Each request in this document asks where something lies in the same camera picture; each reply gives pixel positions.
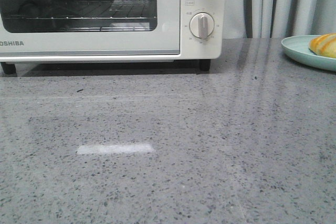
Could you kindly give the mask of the light green plate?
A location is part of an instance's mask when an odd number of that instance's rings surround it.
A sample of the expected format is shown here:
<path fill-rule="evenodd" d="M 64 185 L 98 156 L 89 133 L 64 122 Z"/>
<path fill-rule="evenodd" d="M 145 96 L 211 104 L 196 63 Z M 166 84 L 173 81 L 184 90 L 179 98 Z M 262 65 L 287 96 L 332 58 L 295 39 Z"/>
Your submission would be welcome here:
<path fill-rule="evenodd" d="M 303 65 L 335 72 L 335 58 L 316 55 L 309 49 L 309 43 L 319 35 L 302 35 L 284 38 L 283 52 L 290 59 Z"/>

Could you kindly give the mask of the lower white oven knob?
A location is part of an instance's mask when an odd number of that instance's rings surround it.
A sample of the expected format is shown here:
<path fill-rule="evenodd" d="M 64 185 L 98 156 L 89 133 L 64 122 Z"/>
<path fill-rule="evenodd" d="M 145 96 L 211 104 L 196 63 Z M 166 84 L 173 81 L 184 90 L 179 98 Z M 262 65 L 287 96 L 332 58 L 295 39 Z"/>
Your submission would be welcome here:
<path fill-rule="evenodd" d="M 213 17 L 208 13 L 198 13 L 190 21 L 191 33 L 200 39 L 207 39 L 215 27 Z"/>

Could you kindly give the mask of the white Toshiba toaster oven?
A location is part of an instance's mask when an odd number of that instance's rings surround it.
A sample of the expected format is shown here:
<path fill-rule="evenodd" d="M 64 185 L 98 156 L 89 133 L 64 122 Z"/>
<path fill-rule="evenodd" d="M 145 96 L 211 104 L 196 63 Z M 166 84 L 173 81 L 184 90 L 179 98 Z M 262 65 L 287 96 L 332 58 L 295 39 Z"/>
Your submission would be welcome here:
<path fill-rule="evenodd" d="M 210 14 L 215 23 L 207 39 L 195 37 L 189 28 L 194 15 Z M 222 50 L 224 0 L 180 0 L 180 52 L 178 54 L 155 55 L 94 55 L 94 56 L 34 56 L 2 57 L 1 65 L 6 74 L 15 73 L 15 65 L 20 62 L 134 62 L 134 61 L 174 61 L 198 60 L 199 68 L 207 71 L 212 59 L 218 58 Z"/>

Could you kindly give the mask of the glass oven door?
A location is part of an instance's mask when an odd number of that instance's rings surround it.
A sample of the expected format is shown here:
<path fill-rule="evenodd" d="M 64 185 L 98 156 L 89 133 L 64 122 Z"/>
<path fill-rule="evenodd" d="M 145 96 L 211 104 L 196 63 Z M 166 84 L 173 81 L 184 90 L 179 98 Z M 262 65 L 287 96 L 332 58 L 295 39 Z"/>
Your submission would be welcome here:
<path fill-rule="evenodd" d="M 180 52 L 180 0 L 157 0 L 158 18 L 150 23 L 3 21 L 3 13 L 18 9 L 25 1 L 28 0 L 1 0 L 2 57 L 174 55 Z M 61 0 L 33 1 L 47 5 Z"/>

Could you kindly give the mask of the grey curtain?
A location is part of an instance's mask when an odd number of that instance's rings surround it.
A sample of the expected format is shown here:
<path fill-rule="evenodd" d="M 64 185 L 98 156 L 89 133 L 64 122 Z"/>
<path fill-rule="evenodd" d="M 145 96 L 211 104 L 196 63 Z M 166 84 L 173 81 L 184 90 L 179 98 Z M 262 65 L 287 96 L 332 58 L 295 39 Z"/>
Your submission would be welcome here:
<path fill-rule="evenodd" d="M 335 32 L 335 0 L 224 0 L 223 38 L 285 38 Z"/>

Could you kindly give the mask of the striped croissant bread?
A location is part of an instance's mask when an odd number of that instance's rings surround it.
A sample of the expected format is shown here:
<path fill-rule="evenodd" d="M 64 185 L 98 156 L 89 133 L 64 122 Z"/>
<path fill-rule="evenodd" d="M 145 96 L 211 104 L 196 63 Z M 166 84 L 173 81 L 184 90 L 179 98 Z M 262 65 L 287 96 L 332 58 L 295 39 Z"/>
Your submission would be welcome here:
<path fill-rule="evenodd" d="M 335 58 L 335 33 L 312 39 L 309 42 L 309 49 L 318 56 Z"/>

